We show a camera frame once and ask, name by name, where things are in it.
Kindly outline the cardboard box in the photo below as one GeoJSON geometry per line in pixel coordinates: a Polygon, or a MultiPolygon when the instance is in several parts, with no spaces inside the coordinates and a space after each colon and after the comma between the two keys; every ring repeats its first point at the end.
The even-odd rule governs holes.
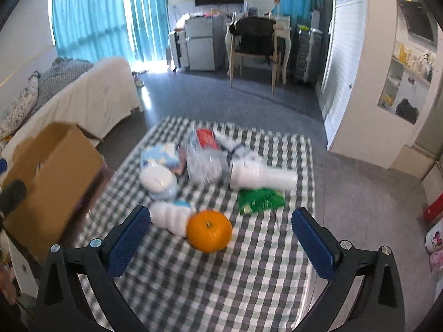
{"type": "Polygon", "coordinates": [[[6,231],[32,257],[43,261],[59,242],[86,191],[104,167],[90,139],[76,124],[53,122],[17,146],[4,185],[25,184],[25,198],[4,220],[6,231]]]}

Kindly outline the white conch shell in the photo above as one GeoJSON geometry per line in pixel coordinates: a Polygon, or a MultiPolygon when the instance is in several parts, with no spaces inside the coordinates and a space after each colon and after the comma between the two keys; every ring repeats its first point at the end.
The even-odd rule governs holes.
{"type": "Polygon", "coordinates": [[[152,223],[181,238],[186,236],[187,225],[195,213],[195,208],[182,200],[155,201],[150,205],[152,223]]]}

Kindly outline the white computer mouse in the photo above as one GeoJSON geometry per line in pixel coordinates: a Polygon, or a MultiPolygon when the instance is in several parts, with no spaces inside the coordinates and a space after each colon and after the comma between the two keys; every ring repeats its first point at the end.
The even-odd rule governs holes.
{"type": "Polygon", "coordinates": [[[142,167],[139,179],[150,193],[165,193],[176,185],[176,176],[162,165],[149,164],[142,167]]]}

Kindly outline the blue tissue pack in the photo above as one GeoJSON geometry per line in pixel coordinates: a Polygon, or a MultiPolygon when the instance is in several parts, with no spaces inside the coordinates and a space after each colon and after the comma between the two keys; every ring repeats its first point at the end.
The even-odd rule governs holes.
{"type": "Polygon", "coordinates": [[[157,164],[172,168],[179,162],[178,145],[175,142],[166,142],[148,146],[140,153],[140,167],[157,164]]]}

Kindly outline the orange fruit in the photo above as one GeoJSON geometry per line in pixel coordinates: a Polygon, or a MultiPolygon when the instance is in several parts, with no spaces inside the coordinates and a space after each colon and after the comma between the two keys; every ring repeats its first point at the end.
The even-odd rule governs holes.
{"type": "Polygon", "coordinates": [[[188,222],[186,239],[202,253],[224,250],[233,234],[230,220],[221,212],[206,210],[197,212],[188,222]]]}

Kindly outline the green snack packet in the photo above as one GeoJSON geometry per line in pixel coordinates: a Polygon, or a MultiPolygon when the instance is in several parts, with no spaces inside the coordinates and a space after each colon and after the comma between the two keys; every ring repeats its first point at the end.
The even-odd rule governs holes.
{"type": "Polygon", "coordinates": [[[241,215],[275,210],[285,205],[285,196],[270,189],[240,190],[237,205],[241,215]]]}

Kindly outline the white lint shaver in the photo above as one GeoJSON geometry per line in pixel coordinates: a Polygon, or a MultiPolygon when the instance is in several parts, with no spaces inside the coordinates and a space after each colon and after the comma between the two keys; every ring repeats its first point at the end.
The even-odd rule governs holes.
{"type": "Polygon", "coordinates": [[[297,187],[298,174],[267,166],[253,160],[234,160],[231,165],[230,187],[232,190],[270,189],[287,191],[297,187]]]}

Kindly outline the clear cotton swab jar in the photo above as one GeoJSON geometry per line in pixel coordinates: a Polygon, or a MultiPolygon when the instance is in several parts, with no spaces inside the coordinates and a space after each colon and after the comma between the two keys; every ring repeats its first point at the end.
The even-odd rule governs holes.
{"type": "Polygon", "coordinates": [[[186,166],[189,179],[195,184],[211,184],[225,177],[228,161],[212,130],[191,130],[186,141],[186,166]]]}

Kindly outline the white purple cream tube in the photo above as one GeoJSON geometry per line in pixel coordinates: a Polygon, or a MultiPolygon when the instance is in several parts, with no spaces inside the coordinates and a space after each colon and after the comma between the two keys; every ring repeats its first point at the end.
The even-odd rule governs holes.
{"type": "Polygon", "coordinates": [[[213,134],[217,143],[234,156],[243,159],[254,158],[252,151],[246,148],[246,146],[242,145],[241,143],[234,141],[230,137],[218,132],[217,130],[213,130],[213,134]]]}

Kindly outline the red patterned card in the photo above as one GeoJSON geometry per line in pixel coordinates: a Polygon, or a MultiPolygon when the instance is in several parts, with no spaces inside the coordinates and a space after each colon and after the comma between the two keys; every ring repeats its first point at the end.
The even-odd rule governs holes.
{"type": "Polygon", "coordinates": [[[186,149],[184,147],[178,147],[179,162],[176,166],[171,168],[171,172],[176,176],[183,175],[186,169],[186,149]]]}

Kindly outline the red fire extinguisher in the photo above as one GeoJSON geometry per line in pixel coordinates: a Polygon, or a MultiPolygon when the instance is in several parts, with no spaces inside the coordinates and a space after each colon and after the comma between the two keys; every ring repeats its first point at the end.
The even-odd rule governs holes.
{"type": "Polygon", "coordinates": [[[423,211],[424,221],[431,223],[443,210],[443,193],[423,211]]]}

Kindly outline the checkered tablecloth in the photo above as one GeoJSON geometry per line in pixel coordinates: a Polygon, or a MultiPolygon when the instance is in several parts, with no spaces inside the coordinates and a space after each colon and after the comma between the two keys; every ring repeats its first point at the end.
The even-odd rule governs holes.
{"type": "Polygon", "coordinates": [[[315,208],[311,141],[303,135],[242,128],[232,123],[163,118],[136,145],[89,213],[74,246],[102,238],[137,205],[149,205],[140,186],[140,152],[162,142],[184,142],[193,128],[209,128],[297,177],[285,204],[242,215],[225,181],[179,179],[178,197],[197,210],[222,212],[233,227],[225,250],[204,254],[186,240],[152,226],[116,285],[149,331],[291,331],[301,320],[311,264],[291,228],[299,207],[315,208]]]}

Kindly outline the blue curtains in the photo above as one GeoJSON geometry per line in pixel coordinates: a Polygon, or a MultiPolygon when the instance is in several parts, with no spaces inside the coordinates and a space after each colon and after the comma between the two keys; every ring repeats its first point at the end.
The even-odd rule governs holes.
{"type": "Polygon", "coordinates": [[[58,56],[130,63],[161,61],[168,47],[167,0],[50,0],[58,56]]]}

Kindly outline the dark drawer tower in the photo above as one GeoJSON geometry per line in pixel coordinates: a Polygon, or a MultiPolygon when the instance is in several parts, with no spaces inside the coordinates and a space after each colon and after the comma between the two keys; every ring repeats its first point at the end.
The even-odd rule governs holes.
{"type": "Polygon", "coordinates": [[[321,57],[323,32],[307,25],[297,26],[297,56],[294,77],[304,83],[314,84],[321,57]]]}

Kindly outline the white vanity desk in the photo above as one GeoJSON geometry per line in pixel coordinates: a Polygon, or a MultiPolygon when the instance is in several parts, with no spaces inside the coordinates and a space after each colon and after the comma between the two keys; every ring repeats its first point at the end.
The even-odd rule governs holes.
{"type": "MultiPolygon", "coordinates": [[[[272,14],[267,14],[267,18],[275,21],[274,30],[275,35],[277,37],[277,41],[284,40],[285,41],[285,49],[282,60],[282,69],[281,76],[282,82],[286,84],[288,82],[288,63],[291,55],[292,48],[292,38],[291,38],[291,17],[290,16],[276,16],[272,14]]],[[[230,68],[230,60],[231,60],[231,33],[229,32],[229,28],[233,22],[236,22],[239,17],[233,17],[233,19],[225,24],[225,46],[228,56],[228,68],[230,68]]]]}

